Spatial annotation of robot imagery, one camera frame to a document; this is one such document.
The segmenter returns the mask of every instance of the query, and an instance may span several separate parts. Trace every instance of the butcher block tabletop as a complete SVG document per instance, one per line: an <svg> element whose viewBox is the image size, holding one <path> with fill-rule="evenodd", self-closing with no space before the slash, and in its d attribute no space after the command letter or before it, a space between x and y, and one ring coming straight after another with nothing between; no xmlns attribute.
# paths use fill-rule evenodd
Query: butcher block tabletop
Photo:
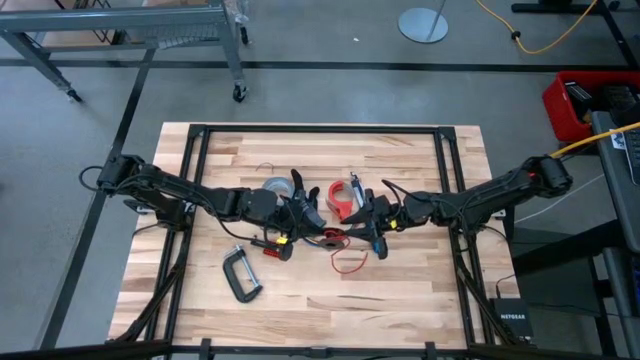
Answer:
<svg viewBox="0 0 640 360"><path fill-rule="evenodd" d="M155 165L178 175L189 125L164 124ZM490 180L480 128L455 129L467 187ZM194 146L190 180L199 141ZM455 189L446 142L444 148ZM433 136L425 134L215 132L208 145L202 184L259 188L270 177L290 178L292 168L302 175L307 191L320 187L319 212L327 226L338 225L325 202L329 186L336 180L348 181L352 171L364 187L376 195L387 195L392 202L395 198L382 179L409 191L442 191ZM155 222L153 215L141 216L137 226ZM503 230L496 220L489 225ZM244 236L262 234L246 223L228 227ZM165 229L152 228L134 237L109 338L122 334L151 299L165 235ZM174 260L181 238L176 237ZM335 256L338 269L352 270L369 255L361 269L347 275L332 268L331 252L304 241L295 244L293 256L286 262L244 243L248 261L264 289L254 301L241 304L222 270L224 254L235 242L216 219L199 210L173 342L199 345L202 338L211 338L217 346L355 348L423 348L425 342L435 342L439 349L465 348L447 229L428 224L388 233L386 238L389 257L385 260L378 260L368 243L351 239L351 245ZM496 281L513 274L509 247L492 231L481 232L477 246L487 295L495 296ZM236 272L250 289L244 267L238 265ZM502 281L500 291L503 296L518 297L515 278ZM164 333L168 297L160 310L158 338ZM473 297L469 298L476 338L481 341L479 310Z"/></svg>

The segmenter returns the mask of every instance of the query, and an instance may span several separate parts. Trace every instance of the metal cart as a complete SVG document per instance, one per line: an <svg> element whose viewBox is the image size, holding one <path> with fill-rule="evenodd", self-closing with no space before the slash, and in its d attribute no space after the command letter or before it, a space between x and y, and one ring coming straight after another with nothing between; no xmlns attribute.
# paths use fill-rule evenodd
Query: metal cart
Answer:
<svg viewBox="0 0 640 360"><path fill-rule="evenodd" d="M112 8L108 0L54 0L60 8L0 12L0 36L26 61L70 99L82 98L50 61L53 52L127 49L166 49L187 46L217 46L224 53L234 80L233 99L247 94L238 42L249 43L243 24L230 18L223 0L205 5ZM91 45L56 46L43 43L47 34L95 36Z"/></svg>

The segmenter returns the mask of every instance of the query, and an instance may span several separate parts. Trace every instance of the red bin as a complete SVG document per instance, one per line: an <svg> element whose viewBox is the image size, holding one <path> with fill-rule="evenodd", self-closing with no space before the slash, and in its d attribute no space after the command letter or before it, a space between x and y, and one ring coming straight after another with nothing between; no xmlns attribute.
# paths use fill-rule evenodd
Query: red bin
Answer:
<svg viewBox="0 0 640 360"><path fill-rule="evenodd" d="M634 84L640 88L640 72L623 71L562 71L542 94L549 120L556 138L563 142L576 142L592 135L591 125L578 120L564 83L575 81L593 97L599 88L609 84Z"/></svg>

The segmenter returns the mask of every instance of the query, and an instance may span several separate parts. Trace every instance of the round metal base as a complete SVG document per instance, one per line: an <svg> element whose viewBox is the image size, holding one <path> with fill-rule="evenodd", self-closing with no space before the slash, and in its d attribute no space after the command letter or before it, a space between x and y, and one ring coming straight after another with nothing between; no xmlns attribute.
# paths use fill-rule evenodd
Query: round metal base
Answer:
<svg viewBox="0 0 640 360"><path fill-rule="evenodd" d="M398 19L398 28L402 35L419 43L434 43L442 40L449 31L449 24L444 16L440 15L431 38L429 31L437 13L431 9L413 8L405 11Z"/></svg>

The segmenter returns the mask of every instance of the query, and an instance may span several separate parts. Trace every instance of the gray floor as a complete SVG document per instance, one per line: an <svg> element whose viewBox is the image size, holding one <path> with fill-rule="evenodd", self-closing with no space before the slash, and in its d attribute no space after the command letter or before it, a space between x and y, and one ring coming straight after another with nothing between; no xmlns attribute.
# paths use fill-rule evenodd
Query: gray floor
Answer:
<svg viewBox="0 0 640 360"><path fill-rule="evenodd" d="M517 24L531 48L566 29L574 16L514 15L500 0L487 5ZM623 1L630 7L633 1ZM449 35L419 45L396 28L397 16L424 0L257 0L245 60L600 64L624 61L601 18L587 18L574 35L540 57L519 52L508 31L475 2L449 1ZM631 46L640 13L617 13ZM0 56L16 57L1 44ZM141 53L65 53L56 58L141 58ZM157 59L221 59L219 49L161 51ZM31 68L0 68L0 352L30 349L38 338L91 194L77 182L85 166L109 150L135 78L135 69L63 69L86 101L68 103ZM541 101L553 74L247 70L251 92L231 100L226 70L150 72L126 144L126 153L151 159L165 121L345 122L477 124L482 126L494 174L557 146ZM602 169L595 158L567 164L582 184ZM549 204L533 200L517 217ZM606 183L595 182L561 205L522 224L530 229L577 233L614 216ZM119 290L136 216L120 199L108 201L59 346L104 341ZM522 279L534 302L594 304L581 291L584 264ZM598 352L590 318L535 309L543 347Z"/></svg>

